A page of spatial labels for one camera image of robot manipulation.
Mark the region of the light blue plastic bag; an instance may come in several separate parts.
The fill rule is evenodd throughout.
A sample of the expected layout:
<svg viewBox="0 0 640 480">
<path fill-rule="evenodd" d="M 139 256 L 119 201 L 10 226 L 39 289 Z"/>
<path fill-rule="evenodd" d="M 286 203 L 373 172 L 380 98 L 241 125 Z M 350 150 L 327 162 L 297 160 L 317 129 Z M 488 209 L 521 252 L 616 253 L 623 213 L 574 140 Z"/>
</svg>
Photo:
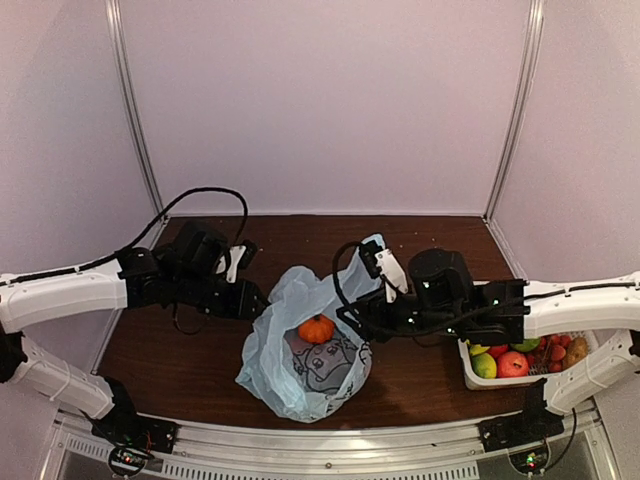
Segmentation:
<svg viewBox="0 0 640 480">
<path fill-rule="evenodd" d="M 313 423 L 337 411 L 365 384 L 370 344 L 338 319 L 342 306 L 331 276 L 306 266 L 289 268 L 268 295 L 270 305 L 253 322 L 236 383 L 281 418 Z M 302 340 L 298 327 L 321 314 L 335 323 L 329 340 Z"/>
</svg>

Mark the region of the brown potato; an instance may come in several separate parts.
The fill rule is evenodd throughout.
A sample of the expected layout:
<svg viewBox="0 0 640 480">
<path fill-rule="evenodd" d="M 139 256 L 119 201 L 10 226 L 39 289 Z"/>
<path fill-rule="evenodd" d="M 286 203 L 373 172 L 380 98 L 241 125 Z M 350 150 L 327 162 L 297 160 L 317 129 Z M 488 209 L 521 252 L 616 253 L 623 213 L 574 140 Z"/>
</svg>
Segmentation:
<svg viewBox="0 0 640 480">
<path fill-rule="evenodd" d="M 566 355 L 562 360 L 563 369 L 567 370 L 589 354 L 589 345 L 585 337 L 580 336 L 571 340 L 566 349 Z"/>
</svg>

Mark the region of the yellow banana bunch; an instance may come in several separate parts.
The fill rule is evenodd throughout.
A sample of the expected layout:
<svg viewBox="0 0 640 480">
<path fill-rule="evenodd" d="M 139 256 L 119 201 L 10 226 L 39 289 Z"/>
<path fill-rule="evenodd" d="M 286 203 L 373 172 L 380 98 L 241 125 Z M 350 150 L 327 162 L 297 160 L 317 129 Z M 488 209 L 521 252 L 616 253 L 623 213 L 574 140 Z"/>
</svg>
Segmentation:
<svg viewBox="0 0 640 480">
<path fill-rule="evenodd" d="M 468 352 L 471 357 L 478 356 L 487 353 L 490 350 L 489 346 L 482 346 L 479 344 L 469 344 Z"/>
</svg>

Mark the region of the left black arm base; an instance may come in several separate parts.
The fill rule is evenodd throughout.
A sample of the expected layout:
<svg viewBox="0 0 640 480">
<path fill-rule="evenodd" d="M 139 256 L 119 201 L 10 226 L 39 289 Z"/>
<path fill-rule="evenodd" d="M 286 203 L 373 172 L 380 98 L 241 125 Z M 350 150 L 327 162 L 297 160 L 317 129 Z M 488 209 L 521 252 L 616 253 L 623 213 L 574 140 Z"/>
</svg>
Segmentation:
<svg viewBox="0 0 640 480">
<path fill-rule="evenodd" d="M 114 406 L 105 416 L 91 419 L 92 433 L 112 444 L 147 452 L 171 454 L 178 425 L 175 422 L 140 415 L 126 387 L 106 377 Z"/>
</svg>

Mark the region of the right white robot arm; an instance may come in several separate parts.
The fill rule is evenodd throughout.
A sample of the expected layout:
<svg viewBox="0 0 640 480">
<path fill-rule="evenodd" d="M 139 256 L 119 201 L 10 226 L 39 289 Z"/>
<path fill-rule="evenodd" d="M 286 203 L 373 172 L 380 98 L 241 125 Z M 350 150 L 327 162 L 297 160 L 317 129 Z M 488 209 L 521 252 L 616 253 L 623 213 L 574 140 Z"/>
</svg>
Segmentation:
<svg viewBox="0 0 640 480">
<path fill-rule="evenodd" d="M 610 330 L 610 339 L 559 374 L 527 390 L 513 419 L 519 440 L 535 440 L 583 400 L 639 370 L 639 275 L 575 283 L 510 279 L 476 282 L 463 255 L 432 248 L 402 267 L 373 243 L 352 243 L 376 289 L 347 298 L 336 314 L 362 339 L 385 342 L 448 332 L 459 340 L 493 346 L 552 334 Z"/>
</svg>

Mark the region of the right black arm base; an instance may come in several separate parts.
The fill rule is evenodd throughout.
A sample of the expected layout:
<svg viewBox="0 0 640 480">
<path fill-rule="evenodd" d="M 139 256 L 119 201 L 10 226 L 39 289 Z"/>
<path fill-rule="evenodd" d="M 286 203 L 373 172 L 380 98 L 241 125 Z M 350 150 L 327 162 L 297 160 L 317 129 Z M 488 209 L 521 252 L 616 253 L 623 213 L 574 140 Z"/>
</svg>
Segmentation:
<svg viewBox="0 0 640 480">
<path fill-rule="evenodd" d="M 545 440 L 564 432 L 562 415 L 552 413 L 544 399 L 547 379 L 540 379 L 527 390 L 519 413 L 497 416 L 478 423 L 485 452 L 510 449 Z"/>
</svg>

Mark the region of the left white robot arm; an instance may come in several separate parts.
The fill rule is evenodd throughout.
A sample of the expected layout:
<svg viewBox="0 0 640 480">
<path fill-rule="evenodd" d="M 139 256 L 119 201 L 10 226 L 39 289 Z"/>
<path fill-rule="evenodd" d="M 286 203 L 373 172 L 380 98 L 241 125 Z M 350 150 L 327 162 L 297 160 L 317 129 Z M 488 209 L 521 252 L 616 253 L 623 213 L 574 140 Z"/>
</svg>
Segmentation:
<svg viewBox="0 0 640 480">
<path fill-rule="evenodd" d="M 144 424 L 126 388 L 46 351 L 27 336 L 27 328 L 149 306 L 187 306 L 208 317 L 253 320 L 266 298 L 240 273 L 257 251 L 249 240 L 231 244 L 219 231 L 189 221 L 171 242 L 153 249 L 126 247 L 85 265 L 2 276 L 2 382 L 23 384 L 93 420 L 104 419 L 121 443 L 137 442 Z"/>
</svg>

